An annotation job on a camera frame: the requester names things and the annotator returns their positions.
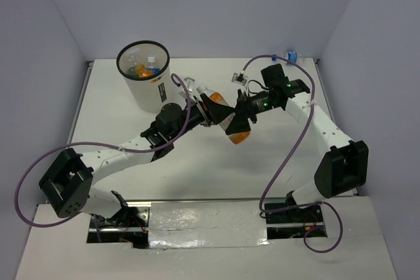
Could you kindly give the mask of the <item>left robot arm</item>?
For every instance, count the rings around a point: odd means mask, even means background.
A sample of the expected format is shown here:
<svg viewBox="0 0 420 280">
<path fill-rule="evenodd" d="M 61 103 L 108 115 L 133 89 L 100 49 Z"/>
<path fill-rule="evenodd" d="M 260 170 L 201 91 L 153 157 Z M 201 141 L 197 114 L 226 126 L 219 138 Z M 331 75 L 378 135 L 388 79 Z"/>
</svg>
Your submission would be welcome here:
<svg viewBox="0 0 420 280">
<path fill-rule="evenodd" d="M 204 94 L 185 108 L 168 103 L 148 129 L 126 143 L 85 153 L 73 148 L 62 150 L 40 179 L 39 187 L 60 218 L 96 214 L 113 226 L 122 226 L 129 217 L 126 200 L 116 190 L 95 185 L 125 169 L 161 159 L 174 148 L 177 136 L 203 123 L 216 125 L 233 112 L 234 108 Z"/>
</svg>

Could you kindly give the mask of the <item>green label clear bottle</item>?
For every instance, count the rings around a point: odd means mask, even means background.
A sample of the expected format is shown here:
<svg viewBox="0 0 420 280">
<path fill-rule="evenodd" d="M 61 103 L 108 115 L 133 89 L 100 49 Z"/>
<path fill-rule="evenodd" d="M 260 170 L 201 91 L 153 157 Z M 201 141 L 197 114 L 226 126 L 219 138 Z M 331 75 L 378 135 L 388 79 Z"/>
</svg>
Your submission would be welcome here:
<svg viewBox="0 0 420 280">
<path fill-rule="evenodd" d="M 139 48 L 130 48 L 126 50 L 121 57 L 121 69 L 128 76 L 136 76 L 136 67 L 139 65 L 138 61 Z"/>
</svg>

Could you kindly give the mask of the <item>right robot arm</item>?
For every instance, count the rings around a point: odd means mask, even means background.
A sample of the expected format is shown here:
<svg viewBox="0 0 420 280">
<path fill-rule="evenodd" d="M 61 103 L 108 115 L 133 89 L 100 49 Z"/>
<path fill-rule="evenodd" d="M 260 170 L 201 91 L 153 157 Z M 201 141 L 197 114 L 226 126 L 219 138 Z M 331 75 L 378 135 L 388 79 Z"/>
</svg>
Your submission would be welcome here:
<svg viewBox="0 0 420 280">
<path fill-rule="evenodd" d="M 254 96 L 238 93 L 234 116 L 226 133 L 248 132 L 257 115 L 283 109 L 303 126 L 298 140 L 309 136 L 316 144 L 322 160 L 314 176 L 285 198 L 286 216 L 294 222 L 316 205 L 366 183 L 369 149 L 362 140 L 346 135 L 314 101 L 314 86 L 302 80 L 289 80 L 279 64 L 261 70 L 265 90 Z"/>
</svg>

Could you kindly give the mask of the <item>long orange label bottle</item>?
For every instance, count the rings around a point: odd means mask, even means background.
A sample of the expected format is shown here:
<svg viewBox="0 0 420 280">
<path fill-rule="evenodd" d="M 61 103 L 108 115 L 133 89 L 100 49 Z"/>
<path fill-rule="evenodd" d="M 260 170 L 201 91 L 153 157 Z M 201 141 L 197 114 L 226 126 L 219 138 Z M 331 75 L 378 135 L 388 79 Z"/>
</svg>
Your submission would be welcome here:
<svg viewBox="0 0 420 280">
<path fill-rule="evenodd" d="M 228 106 L 228 103 L 219 92 L 208 89 L 205 85 L 199 85 L 196 88 L 196 90 L 199 92 L 199 94 L 205 94 L 211 101 L 218 103 L 220 105 L 223 105 L 223 106 Z M 233 118 L 234 118 L 234 114 L 230 114 L 227 118 L 225 118 L 222 122 L 219 123 L 219 126 L 223 129 L 223 131 L 225 131 L 228 128 Z M 228 135 L 228 137 L 233 144 L 238 145 L 242 143 L 243 141 L 245 141 L 249 135 L 250 135 L 250 132 L 247 131 L 247 132 L 231 134 L 231 135 Z"/>
</svg>

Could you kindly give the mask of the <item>small orange juice bottle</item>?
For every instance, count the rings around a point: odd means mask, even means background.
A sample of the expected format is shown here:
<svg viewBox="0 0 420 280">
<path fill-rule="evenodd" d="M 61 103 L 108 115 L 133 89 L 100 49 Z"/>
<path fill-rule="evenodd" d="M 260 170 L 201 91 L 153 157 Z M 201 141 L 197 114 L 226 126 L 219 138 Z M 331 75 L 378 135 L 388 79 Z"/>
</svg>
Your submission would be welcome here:
<svg viewBox="0 0 420 280">
<path fill-rule="evenodd" d="M 147 77 L 151 77 L 153 76 L 154 71 L 148 69 L 147 67 L 145 67 L 143 64 L 135 67 L 135 75 L 138 78 L 147 78 Z"/>
</svg>

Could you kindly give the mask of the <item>blue label water bottle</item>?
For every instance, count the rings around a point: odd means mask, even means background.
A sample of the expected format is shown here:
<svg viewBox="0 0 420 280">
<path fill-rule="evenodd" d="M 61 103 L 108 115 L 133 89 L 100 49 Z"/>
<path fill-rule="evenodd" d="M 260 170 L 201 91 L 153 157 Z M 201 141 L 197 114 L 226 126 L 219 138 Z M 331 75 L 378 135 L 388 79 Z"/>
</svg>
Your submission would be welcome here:
<svg viewBox="0 0 420 280">
<path fill-rule="evenodd" d="M 148 65 L 147 65 L 146 69 L 152 75 L 157 74 L 157 73 L 160 72 L 161 68 L 158 65 L 158 61 L 157 61 L 156 56 L 154 56 L 154 55 L 148 56 Z"/>
</svg>

